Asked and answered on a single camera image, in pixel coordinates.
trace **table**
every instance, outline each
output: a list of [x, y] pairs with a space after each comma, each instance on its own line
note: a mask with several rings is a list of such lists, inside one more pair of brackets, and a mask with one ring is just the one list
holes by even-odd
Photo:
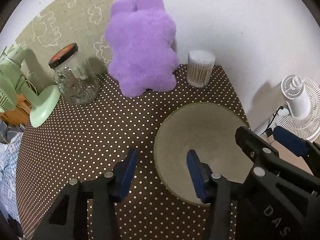
[[[245, 122], [244, 111], [221, 66], [215, 66], [205, 88], [186, 80], [186, 65], [175, 72], [175, 90], [146, 91], [137, 98], [121, 94], [118, 82], [99, 76], [99, 97], [71, 106], [61, 97], [48, 120], [33, 128], [28, 122], [20, 145], [16, 190], [24, 234], [31, 238], [41, 218], [71, 178], [97, 178], [137, 148], [138, 166], [129, 195], [116, 205], [121, 237], [127, 239], [201, 239], [208, 208], [187, 204], [163, 185], [153, 161], [157, 129], [177, 108], [194, 102], [225, 106]], [[88, 201], [88, 234], [92, 235]]]

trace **cotton swab container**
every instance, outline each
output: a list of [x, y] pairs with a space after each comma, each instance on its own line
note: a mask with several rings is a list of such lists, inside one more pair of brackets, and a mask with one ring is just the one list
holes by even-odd
[[188, 55], [187, 81], [191, 86], [204, 87], [208, 84], [216, 60], [211, 51], [192, 50]]

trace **bolt head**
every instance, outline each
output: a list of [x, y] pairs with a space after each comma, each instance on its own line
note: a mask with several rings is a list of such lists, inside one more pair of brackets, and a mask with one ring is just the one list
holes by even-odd
[[263, 148], [262, 150], [263, 150], [265, 153], [268, 153], [268, 154], [271, 153], [271, 150], [268, 149], [268, 148]]
[[75, 185], [75, 184], [77, 184], [78, 183], [78, 180], [77, 179], [71, 179], [70, 181], [69, 181], [69, 184], [70, 185]]
[[263, 177], [263, 176], [266, 174], [266, 172], [264, 171], [264, 169], [261, 168], [261, 167], [255, 167], [255, 168], [253, 169], [253, 173], [254, 173], [256, 176], [258, 176], [258, 177]]
[[113, 177], [113, 172], [112, 171], [107, 171], [103, 176], [105, 178], [112, 178]]
[[213, 179], [220, 179], [221, 178], [221, 175], [219, 173], [212, 173], [211, 174], [211, 178]]

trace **fan grille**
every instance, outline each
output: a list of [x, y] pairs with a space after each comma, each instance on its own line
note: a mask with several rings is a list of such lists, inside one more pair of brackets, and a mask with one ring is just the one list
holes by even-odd
[[304, 86], [305, 86], [305, 84], [303, 82], [303, 84], [300, 88], [294, 88], [292, 86], [292, 80], [294, 77], [295, 77], [295, 75], [286, 76], [281, 83], [282, 92], [289, 99], [295, 99], [295, 98], [299, 97], [302, 94], [302, 92], [304, 90]]
[[302, 120], [291, 114], [281, 118], [276, 124], [282, 126], [296, 136], [313, 142], [320, 134], [320, 88], [310, 79], [301, 77], [310, 100], [310, 113]]
[[9, 78], [0, 69], [0, 113], [14, 110], [17, 103], [17, 95]]

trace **beige wall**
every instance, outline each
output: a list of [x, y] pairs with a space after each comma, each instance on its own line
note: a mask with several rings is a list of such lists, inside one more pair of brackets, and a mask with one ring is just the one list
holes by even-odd
[[16, 39], [26, 51], [21, 70], [39, 91], [54, 84], [50, 58], [73, 42], [97, 73], [107, 69], [111, 50], [103, 35], [114, 1], [55, 0], [25, 27]]

